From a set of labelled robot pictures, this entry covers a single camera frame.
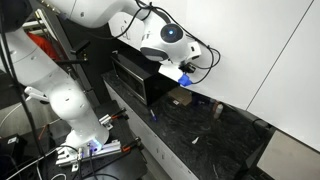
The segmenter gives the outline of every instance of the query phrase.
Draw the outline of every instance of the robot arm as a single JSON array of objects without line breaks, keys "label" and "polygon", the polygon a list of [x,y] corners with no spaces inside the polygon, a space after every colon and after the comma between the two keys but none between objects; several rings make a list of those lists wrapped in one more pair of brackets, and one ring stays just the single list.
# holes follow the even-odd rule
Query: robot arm
[{"label": "robot arm", "polygon": [[201,55],[197,42],[188,42],[184,31],[162,12],[140,9],[135,0],[46,0],[42,3],[60,16],[88,28],[98,28],[118,12],[125,12],[145,24],[140,51],[149,60],[159,61],[159,72],[186,86],[186,75],[179,69],[185,61]]},{"label": "robot arm", "polygon": [[[27,89],[28,92],[44,94],[56,114],[69,123],[72,131],[67,136],[67,145],[99,151],[109,137],[108,130],[99,123],[77,83],[21,29],[32,12],[27,5],[28,0],[3,0],[2,3],[5,32],[1,33],[6,33],[19,82],[34,88]],[[140,9],[135,0],[47,0],[42,3],[61,16],[88,28],[106,24],[117,12],[134,15]],[[142,9],[136,18],[143,20],[148,14],[149,10]],[[160,12],[152,11],[143,22],[145,30],[141,52],[148,59],[163,64],[160,73],[180,81],[185,75],[179,67],[189,58],[201,54],[199,45],[196,42],[188,43],[181,28]]]}]

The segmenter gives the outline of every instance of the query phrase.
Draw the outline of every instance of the red object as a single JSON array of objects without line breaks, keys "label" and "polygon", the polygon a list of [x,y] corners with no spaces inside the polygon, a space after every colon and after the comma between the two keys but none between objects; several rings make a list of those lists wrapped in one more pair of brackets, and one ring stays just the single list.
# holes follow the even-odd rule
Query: red object
[{"label": "red object", "polygon": [[32,39],[33,42],[35,42],[51,59],[55,61],[59,61],[60,58],[56,52],[56,50],[53,48],[52,44],[45,38],[27,33],[27,35]]}]

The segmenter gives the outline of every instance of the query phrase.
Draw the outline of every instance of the white cable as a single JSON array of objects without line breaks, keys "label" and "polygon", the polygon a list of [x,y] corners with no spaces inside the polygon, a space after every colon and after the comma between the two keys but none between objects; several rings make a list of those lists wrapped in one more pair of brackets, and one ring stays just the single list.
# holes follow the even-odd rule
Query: white cable
[{"label": "white cable", "polygon": [[40,170],[39,170],[39,163],[37,163],[37,173],[38,173],[39,179],[42,180]]},{"label": "white cable", "polygon": [[[26,99],[26,102],[29,101],[31,99],[31,97],[29,96],[27,99]],[[4,117],[0,123],[0,128],[1,126],[3,125],[3,123],[8,119],[8,117],[15,111],[17,110],[22,104],[20,103],[18,106],[16,106],[15,108],[13,108],[7,115],[6,117]]]},{"label": "white cable", "polygon": [[2,119],[1,124],[0,124],[0,128],[1,128],[2,124],[4,123],[4,121],[5,121],[6,119],[8,119],[8,117],[9,117],[16,109],[18,109],[21,105],[22,105],[22,104],[20,103],[18,106],[16,106],[15,108],[13,108],[13,109],[6,115],[6,117],[4,117],[4,118]]},{"label": "white cable", "polygon": [[[55,151],[56,151],[56,149],[55,149],[55,150],[52,150],[51,152],[48,152],[48,153],[46,154],[46,156],[49,156],[50,154],[54,153]],[[10,180],[10,179],[14,178],[17,174],[19,174],[20,172],[24,171],[24,170],[27,169],[28,167],[34,165],[35,163],[41,161],[43,158],[44,158],[44,157],[40,157],[39,159],[37,159],[37,160],[33,161],[32,163],[26,165],[25,167],[21,168],[19,171],[17,171],[16,173],[14,173],[12,176],[10,176],[9,178],[7,178],[7,180]]]},{"label": "white cable", "polygon": [[59,176],[63,176],[64,180],[67,180],[67,176],[65,174],[57,174],[57,175],[53,176],[53,178],[51,180],[54,180],[55,178],[57,178]]},{"label": "white cable", "polygon": [[51,125],[51,124],[56,123],[56,122],[58,122],[58,121],[60,121],[60,120],[62,120],[62,119],[59,118],[59,119],[57,119],[57,120],[54,120],[54,121],[50,122],[49,124]]}]

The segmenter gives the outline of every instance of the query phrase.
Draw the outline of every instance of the small object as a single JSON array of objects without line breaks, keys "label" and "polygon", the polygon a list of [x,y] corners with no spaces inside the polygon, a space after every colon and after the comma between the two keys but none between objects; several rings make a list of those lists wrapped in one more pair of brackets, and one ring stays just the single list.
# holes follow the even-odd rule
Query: small object
[{"label": "small object", "polygon": [[150,109],[150,113],[151,113],[152,119],[153,119],[154,121],[157,121],[157,117],[156,117],[156,115],[153,113],[152,109]]},{"label": "small object", "polygon": [[177,100],[174,100],[173,103],[174,103],[175,105],[179,105],[179,104],[180,104],[179,101],[177,101]]},{"label": "small object", "polygon": [[199,137],[197,137],[195,140],[192,141],[192,144],[196,144],[199,140]]},{"label": "small object", "polygon": [[183,74],[181,76],[181,78],[178,80],[178,83],[184,87],[189,86],[192,84],[192,82],[190,81],[189,76],[187,76],[186,74]]},{"label": "small object", "polygon": [[220,115],[221,115],[222,110],[223,110],[223,105],[222,105],[222,104],[219,104],[219,105],[217,106],[217,109],[216,109],[214,115],[213,115],[213,119],[214,119],[214,120],[217,120],[217,119],[220,118]]},{"label": "small object", "polygon": [[213,170],[214,170],[214,174],[216,175],[216,178],[219,179],[218,173],[216,171],[216,166],[215,165],[212,165],[212,166],[213,166]]},{"label": "small object", "polygon": [[133,140],[129,144],[126,144],[126,145],[122,146],[122,152],[131,151],[131,149],[133,149],[134,147],[140,146],[140,142],[141,142],[141,138],[140,137],[136,137],[135,140]]},{"label": "small object", "polygon": [[196,71],[196,67],[190,62],[180,66],[179,69],[185,73],[194,73]]}]

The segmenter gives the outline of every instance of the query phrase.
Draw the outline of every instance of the black cable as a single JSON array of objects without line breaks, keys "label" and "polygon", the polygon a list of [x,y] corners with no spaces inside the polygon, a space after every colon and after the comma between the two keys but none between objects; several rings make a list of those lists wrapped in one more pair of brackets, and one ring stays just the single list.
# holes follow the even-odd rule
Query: black cable
[{"label": "black cable", "polygon": [[77,152],[78,153],[78,150],[76,149],[76,148],[74,148],[74,147],[72,147],[72,146],[68,146],[68,145],[60,145],[60,146],[58,146],[58,147],[67,147],[67,148],[70,148],[70,149],[72,149],[72,150],[74,150],[75,152]]},{"label": "black cable", "polygon": [[212,66],[213,66],[213,63],[214,63],[214,55],[213,55],[213,52],[210,50],[210,54],[211,54],[211,65],[210,65],[210,68],[208,69],[207,73],[203,76],[202,79],[200,79],[199,81],[197,82],[192,82],[192,84],[199,84],[200,82],[202,82],[210,73],[211,69],[212,69]]},{"label": "black cable", "polygon": [[72,180],[76,179],[76,177],[79,175],[80,179],[82,179],[82,171],[81,171],[81,160],[77,160],[78,162],[78,171],[76,174],[74,174]]},{"label": "black cable", "polygon": [[146,15],[146,17],[144,17],[143,19],[141,19],[141,21],[146,20],[146,19],[150,16],[151,12],[152,12],[152,8],[149,9],[148,14]]},{"label": "black cable", "polygon": [[112,177],[113,179],[119,180],[119,178],[117,178],[117,177],[115,177],[113,175],[110,175],[110,174],[96,174],[96,176],[108,176],[108,177]]},{"label": "black cable", "polygon": [[[195,83],[192,83],[192,84],[198,84],[198,83],[202,82],[202,81],[209,75],[211,69],[212,69],[213,67],[215,67],[216,65],[219,64],[220,59],[221,59],[221,54],[220,54],[220,52],[219,52],[218,50],[216,50],[216,49],[211,48],[209,45],[206,45],[203,41],[201,41],[200,39],[198,39],[197,37],[195,37],[193,34],[191,34],[188,30],[186,30],[183,26],[181,26],[181,25],[170,15],[170,13],[168,13],[168,12],[167,12],[166,10],[164,10],[163,8],[155,7],[155,6],[152,6],[152,5],[142,7],[142,6],[140,5],[141,2],[139,2],[139,0],[135,0],[135,1],[136,1],[137,5],[138,5],[140,8],[150,9],[150,12],[151,12],[152,9],[156,9],[156,10],[160,10],[160,11],[164,12],[174,23],[176,23],[181,29],[183,29],[183,30],[187,33],[186,36],[193,38],[195,41],[197,41],[199,44],[201,44],[202,46],[206,47],[206,48],[209,50],[209,52],[210,52],[211,55],[212,55],[212,56],[211,56],[211,57],[212,57],[212,59],[211,59],[211,60],[212,60],[212,61],[211,61],[211,66],[210,66],[210,67],[207,67],[207,68],[203,68],[203,67],[199,67],[198,65],[194,65],[195,67],[197,67],[197,68],[199,68],[199,69],[202,69],[202,70],[208,69],[208,72],[205,74],[205,76],[204,76],[202,79],[200,79],[199,81],[197,81],[197,82],[195,82]],[[215,52],[218,54],[218,56],[219,56],[219,57],[218,57],[218,61],[217,61],[215,64],[214,64],[214,55],[213,55],[213,53],[212,53],[212,50],[215,51]]]},{"label": "black cable", "polygon": [[17,170],[17,172],[19,171],[19,168],[18,168],[18,166],[17,166],[17,163],[16,163],[16,161],[13,159],[12,156],[10,156],[10,155],[0,155],[0,157],[7,157],[7,158],[9,158],[9,159],[11,160],[12,165],[13,165],[14,168]]},{"label": "black cable", "polygon": [[[115,158],[115,159],[111,160],[109,163],[105,164],[104,167],[107,167],[107,166],[109,166],[110,164],[118,161],[119,159],[127,156],[128,154],[130,154],[130,152],[131,152],[131,151],[121,154],[121,155],[118,156],[117,158]],[[89,178],[89,177],[93,177],[93,176],[92,176],[92,175],[91,175],[91,176],[85,176],[84,179],[87,179],[87,178]]]},{"label": "black cable", "polygon": [[100,36],[94,35],[94,34],[89,33],[89,32],[87,32],[87,33],[88,33],[89,35],[95,37],[95,38],[98,38],[98,39],[103,39],[103,40],[114,40],[114,39],[117,39],[117,38],[123,36],[125,33],[127,33],[127,31],[130,29],[132,23],[134,22],[135,18],[137,17],[137,15],[139,14],[139,12],[140,12],[141,10],[142,10],[142,9],[140,8],[140,9],[134,14],[134,16],[133,16],[133,18],[131,19],[128,27],[127,27],[121,34],[119,34],[119,35],[117,35],[117,36],[115,36],[115,37],[100,37]]},{"label": "black cable", "polygon": [[20,98],[20,101],[21,101],[21,104],[26,112],[26,115],[28,117],[28,120],[29,120],[29,123],[30,123],[30,126],[31,126],[31,130],[32,130],[32,135],[33,135],[33,138],[35,140],[35,143],[36,143],[36,146],[37,146],[37,149],[40,153],[40,155],[45,155],[41,146],[40,146],[40,143],[37,139],[37,134],[36,134],[36,128],[35,128],[35,124],[34,124],[34,120],[33,120],[33,117],[26,105],[26,102],[24,100],[24,98],[22,97],[23,96],[23,93],[21,91],[21,87],[20,87],[20,84],[18,82],[18,78],[17,78],[17,75],[15,73],[15,68],[13,66],[13,63],[12,63],[12,59],[11,59],[11,55],[10,55],[10,51],[9,51],[9,47],[8,47],[8,42],[7,42],[7,37],[6,37],[6,33],[5,33],[5,30],[4,30],[4,15],[3,15],[3,11],[2,11],[2,4],[0,5],[0,26],[1,26],[1,38],[2,38],[2,42],[3,42],[3,46],[4,46],[4,49],[5,49],[5,52],[6,52],[6,56],[7,56],[7,60],[8,60],[8,63],[9,63],[9,66],[10,66],[10,69],[11,69],[11,74],[12,74],[12,77],[11,79],[13,80],[13,83],[14,85],[16,86],[16,93],[17,95],[19,96]]},{"label": "black cable", "polygon": [[[22,164],[18,165],[17,168],[20,169],[21,167],[24,167],[25,165],[28,165],[29,163],[31,163],[31,162],[33,162],[33,161],[35,161],[35,160],[37,160],[37,159],[38,159],[38,158],[29,159],[29,160],[23,162]],[[4,177],[4,176],[6,176],[7,174],[10,174],[10,173],[14,172],[15,170],[16,170],[15,168],[14,168],[14,169],[11,169],[11,170],[8,171],[7,173],[2,174],[1,177]]]},{"label": "black cable", "polygon": [[96,173],[93,169],[93,162],[92,162],[92,150],[90,149],[90,152],[89,152],[89,160],[90,160],[90,167],[91,167],[91,171],[92,171],[92,176],[98,180],[97,176],[96,176]]},{"label": "black cable", "polygon": [[143,2],[141,2],[139,0],[135,0],[135,1],[136,1],[136,4],[139,6],[140,9],[151,9],[152,8],[152,6],[141,6],[141,4],[143,4]]}]

